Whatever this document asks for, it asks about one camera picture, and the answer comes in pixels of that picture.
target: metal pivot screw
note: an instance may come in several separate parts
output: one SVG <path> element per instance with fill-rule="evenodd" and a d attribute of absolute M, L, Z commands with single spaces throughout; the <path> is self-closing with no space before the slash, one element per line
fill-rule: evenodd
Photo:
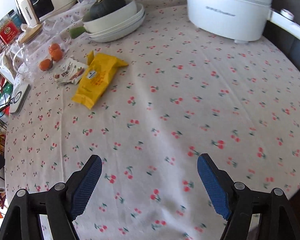
<path fill-rule="evenodd" d="M 18 191 L 17 196 L 18 197 L 23 197 L 26 194 L 26 191 L 24 189 L 21 189 Z"/>
<path fill-rule="evenodd" d="M 245 185 L 242 183 L 242 182 L 236 182 L 235 184 L 234 184 L 234 187 L 236 188 L 236 189 L 244 189 L 245 188 Z"/>
<path fill-rule="evenodd" d="M 55 186 L 54 186 L 54 188 L 55 188 L 55 190 L 63 190 L 64 188 L 66 187 L 66 185 L 64 184 L 64 183 L 62 183 L 62 182 L 60 182 L 60 183 L 57 183 Z"/>
<path fill-rule="evenodd" d="M 277 196 L 282 196 L 282 195 L 283 195 L 283 191 L 282 191 L 282 189 L 280 189 L 280 188 L 275 188 L 275 189 L 274 189 L 274 193 L 275 193 Z"/>

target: pumpkin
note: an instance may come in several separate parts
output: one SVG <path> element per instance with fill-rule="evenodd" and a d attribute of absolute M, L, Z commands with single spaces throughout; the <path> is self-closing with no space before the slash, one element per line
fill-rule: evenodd
<path fill-rule="evenodd" d="M 97 0 L 90 8 L 91 20 L 113 13 L 125 5 L 125 0 Z"/>

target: yellow packaging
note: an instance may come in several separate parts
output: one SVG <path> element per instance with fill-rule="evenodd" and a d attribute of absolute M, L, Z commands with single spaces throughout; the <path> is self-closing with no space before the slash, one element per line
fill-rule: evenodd
<path fill-rule="evenodd" d="M 118 67 L 129 64 L 103 53 L 98 53 L 94 57 L 92 51 L 88 55 L 88 65 L 72 101 L 91 109 L 112 81 Z"/>

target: white electric cooker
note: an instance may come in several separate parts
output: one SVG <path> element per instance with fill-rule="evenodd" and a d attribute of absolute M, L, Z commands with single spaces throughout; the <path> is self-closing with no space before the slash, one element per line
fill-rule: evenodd
<path fill-rule="evenodd" d="M 293 14 L 271 8 L 272 0 L 187 0 L 190 21 L 208 32 L 246 43 L 260 39 L 267 20 L 300 40 Z"/>

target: snack wrapper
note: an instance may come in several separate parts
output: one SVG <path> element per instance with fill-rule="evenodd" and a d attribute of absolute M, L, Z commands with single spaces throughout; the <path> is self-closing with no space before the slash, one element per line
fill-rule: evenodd
<path fill-rule="evenodd" d="M 72 101 L 91 109 L 112 81 L 118 67 L 128 66 L 128 63 L 103 53 L 94 57 L 92 51 L 88 55 L 88 65 Z"/>
<path fill-rule="evenodd" d="M 72 58 L 67 58 L 61 73 L 55 73 L 53 77 L 58 84 L 73 83 L 78 84 L 83 76 L 84 71 L 88 68 L 87 65 L 76 61 Z"/>

